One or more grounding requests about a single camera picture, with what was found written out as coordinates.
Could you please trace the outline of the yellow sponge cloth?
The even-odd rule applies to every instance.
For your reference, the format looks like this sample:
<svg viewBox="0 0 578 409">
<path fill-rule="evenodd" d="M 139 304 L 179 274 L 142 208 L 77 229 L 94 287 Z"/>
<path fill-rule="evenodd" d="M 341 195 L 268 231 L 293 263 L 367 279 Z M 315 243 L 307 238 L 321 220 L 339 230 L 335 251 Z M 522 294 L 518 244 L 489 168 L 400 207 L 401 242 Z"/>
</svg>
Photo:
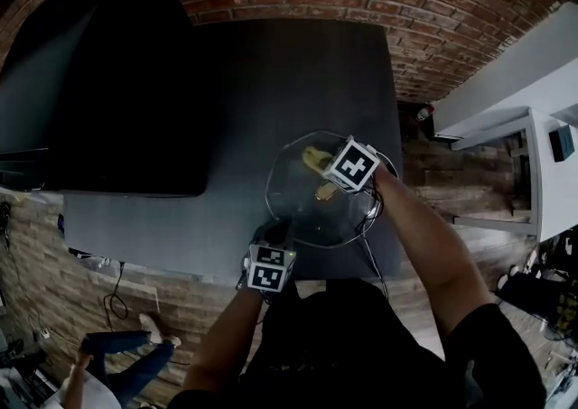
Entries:
<svg viewBox="0 0 578 409">
<path fill-rule="evenodd" d="M 302 159 L 310 169 L 319 174 L 324 174 L 334 160 L 334 156 L 313 146 L 307 146 L 303 149 Z"/>
</svg>

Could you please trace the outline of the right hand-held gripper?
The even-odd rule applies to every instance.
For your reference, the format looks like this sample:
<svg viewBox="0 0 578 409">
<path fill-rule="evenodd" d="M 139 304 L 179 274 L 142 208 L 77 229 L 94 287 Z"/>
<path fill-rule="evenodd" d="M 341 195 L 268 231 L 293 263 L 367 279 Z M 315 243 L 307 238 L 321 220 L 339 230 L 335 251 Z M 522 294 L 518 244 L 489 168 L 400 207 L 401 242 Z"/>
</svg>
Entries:
<svg viewBox="0 0 578 409">
<path fill-rule="evenodd" d="M 343 192 L 358 192 L 371 178 L 379 163 L 378 151 L 373 146 L 360 143 L 350 135 L 322 171 L 322 177 Z"/>
</svg>

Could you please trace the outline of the clear glass plate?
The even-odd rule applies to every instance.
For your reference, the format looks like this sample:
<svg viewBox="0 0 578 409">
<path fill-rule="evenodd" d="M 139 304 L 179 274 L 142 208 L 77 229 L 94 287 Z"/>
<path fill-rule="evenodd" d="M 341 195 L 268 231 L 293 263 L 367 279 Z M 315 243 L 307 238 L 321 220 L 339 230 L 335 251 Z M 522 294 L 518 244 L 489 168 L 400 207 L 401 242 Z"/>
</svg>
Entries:
<svg viewBox="0 0 578 409">
<path fill-rule="evenodd" d="M 303 162 L 305 147 L 336 156 L 348 137 L 323 130 L 303 135 L 282 147 L 268 173 L 266 205 L 272 217 L 294 223 L 294 238 L 301 244 L 316 248 L 345 246 L 363 236 L 383 211 L 375 172 L 361 191 L 347 193 Z M 379 164 L 397 176 L 394 164 L 377 151 Z"/>
</svg>

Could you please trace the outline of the white desk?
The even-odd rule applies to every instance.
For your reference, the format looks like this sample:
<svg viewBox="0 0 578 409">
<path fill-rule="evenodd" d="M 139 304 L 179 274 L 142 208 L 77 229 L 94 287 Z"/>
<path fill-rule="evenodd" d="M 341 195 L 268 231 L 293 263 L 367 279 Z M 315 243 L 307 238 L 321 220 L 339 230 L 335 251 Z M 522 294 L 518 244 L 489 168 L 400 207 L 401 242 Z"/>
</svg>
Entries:
<svg viewBox="0 0 578 409">
<path fill-rule="evenodd" d="M 494 229 L 530 235 L 543 242 L 578 225 L 578 129 L 568 126 L 574 153 L 556 162 L 549 134 L 567 124 L 528 109 L 519 119 L 494 126 L 451 144 L 454 151 L 468 149 L 517 132 L 525 132 L 530 163 L 531 209 L 527 222 L 456 217 L 459 226 Z"/>
</svg>

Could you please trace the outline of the person's left forearm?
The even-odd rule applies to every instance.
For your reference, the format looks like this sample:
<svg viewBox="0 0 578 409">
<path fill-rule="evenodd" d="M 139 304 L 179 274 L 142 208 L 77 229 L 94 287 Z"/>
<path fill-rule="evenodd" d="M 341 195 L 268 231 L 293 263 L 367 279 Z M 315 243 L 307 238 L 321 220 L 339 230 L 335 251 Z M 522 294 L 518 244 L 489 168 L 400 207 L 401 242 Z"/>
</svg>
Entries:
<svg viewBox="0 0 578 409">
<path fill-rule="evenodd" d="M 243 287 L 205 334 L 182 389 L 221 394 L 238 380 L 247 361 L 264 298 Z"/>
</svg>

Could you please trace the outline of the person's right forearm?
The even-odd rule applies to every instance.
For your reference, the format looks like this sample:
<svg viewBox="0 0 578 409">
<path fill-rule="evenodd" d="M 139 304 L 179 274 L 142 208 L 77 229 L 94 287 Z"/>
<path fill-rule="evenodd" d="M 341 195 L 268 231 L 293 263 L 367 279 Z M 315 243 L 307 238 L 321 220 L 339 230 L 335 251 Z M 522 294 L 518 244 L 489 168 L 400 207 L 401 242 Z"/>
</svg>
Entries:
<svg viewBox="0 0 578 409">
<path fill-rule="evenodd" d="M 375 171 L 384 212 L 429 298 L 438 332 L 447 338 L 477 308 L 492 303 L 479 268 L 462 239 L 384 164 Z"/>
</svg>

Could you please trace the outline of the black mini fridge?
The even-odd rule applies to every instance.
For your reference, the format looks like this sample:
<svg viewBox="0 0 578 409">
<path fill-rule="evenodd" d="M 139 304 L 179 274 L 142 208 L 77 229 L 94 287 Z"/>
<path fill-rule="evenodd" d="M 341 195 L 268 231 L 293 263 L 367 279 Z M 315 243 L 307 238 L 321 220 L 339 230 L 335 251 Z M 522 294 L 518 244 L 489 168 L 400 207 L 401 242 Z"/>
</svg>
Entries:
<svg viewBox="0 0 578 409">
<path fill-rule="evenodd" d="M 202 194 L 194 50 L 179 0 L 46 0 L 0 69 L 0 186 Z"/>
</svg>

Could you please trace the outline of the person's black clothing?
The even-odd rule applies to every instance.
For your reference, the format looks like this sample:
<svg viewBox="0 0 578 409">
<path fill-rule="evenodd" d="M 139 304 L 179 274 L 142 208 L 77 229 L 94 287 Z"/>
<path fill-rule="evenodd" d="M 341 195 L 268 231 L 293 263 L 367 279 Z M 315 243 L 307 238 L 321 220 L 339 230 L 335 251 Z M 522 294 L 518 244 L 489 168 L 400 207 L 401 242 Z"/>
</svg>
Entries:
<svg viewBox="0 0 578 409">
<path fill-rule="evenodd" d="M 246 371 L 222 393 L 184 390 L 167 409 L 544 409 L 527 345 L 494 304 L 420 346 L 384 294 L 361 280 L 268 308 Z"/>
</svg>

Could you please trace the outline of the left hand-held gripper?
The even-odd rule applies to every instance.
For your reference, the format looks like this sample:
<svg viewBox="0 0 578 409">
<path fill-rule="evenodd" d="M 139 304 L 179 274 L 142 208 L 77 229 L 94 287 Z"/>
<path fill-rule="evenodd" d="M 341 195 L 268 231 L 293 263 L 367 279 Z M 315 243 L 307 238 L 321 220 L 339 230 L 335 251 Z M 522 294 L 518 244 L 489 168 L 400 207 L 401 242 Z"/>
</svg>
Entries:
<svg viewBox="0 0 578 409">
<path fill-rule="evenodd" d="M 289 280 L 294 268 L 297 253 L 294 246 L 294 223 L 291 220 L 279 221 L 275 226 L 275 245 L 268 244 L 267 233 L 275 226 L 269 220 L 259 226 L 248 249 L 245 259 L 247 286 L 261 292 L 280 293 Z"/>
</svg>

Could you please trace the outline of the black white patterned bag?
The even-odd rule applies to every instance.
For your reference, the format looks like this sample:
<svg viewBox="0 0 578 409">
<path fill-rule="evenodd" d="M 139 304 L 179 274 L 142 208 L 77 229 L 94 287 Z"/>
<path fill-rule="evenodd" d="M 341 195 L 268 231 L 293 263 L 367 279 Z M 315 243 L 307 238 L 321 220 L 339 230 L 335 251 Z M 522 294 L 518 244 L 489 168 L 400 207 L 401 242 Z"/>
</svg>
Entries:
<svg viewBox="0 0 578 409">
<path fill-rule="evenodd" d="M 103 267 L 109 267 L 111 260 L 107 257 L 96 256 L 93 254 L 85 253 L 73 248 L 68 249 L 69 253 L 78 260 L 83 266 L 91 270 L 99 270 Z"/>
</svg>

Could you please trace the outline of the dark blue box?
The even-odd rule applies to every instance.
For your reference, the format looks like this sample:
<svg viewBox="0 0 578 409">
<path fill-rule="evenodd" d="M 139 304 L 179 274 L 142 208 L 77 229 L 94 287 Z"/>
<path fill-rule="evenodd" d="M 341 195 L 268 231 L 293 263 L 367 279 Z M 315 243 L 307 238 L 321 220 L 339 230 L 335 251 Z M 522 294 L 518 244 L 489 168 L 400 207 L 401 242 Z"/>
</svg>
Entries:
<svg viewBox="0 0 578 409">
<path fill-rule="evenodd" d="M 564 162 L 574 153 L 573 136 L 569 125 L 551 131 L 549 141 L 556 163 Z"/>
</svg>

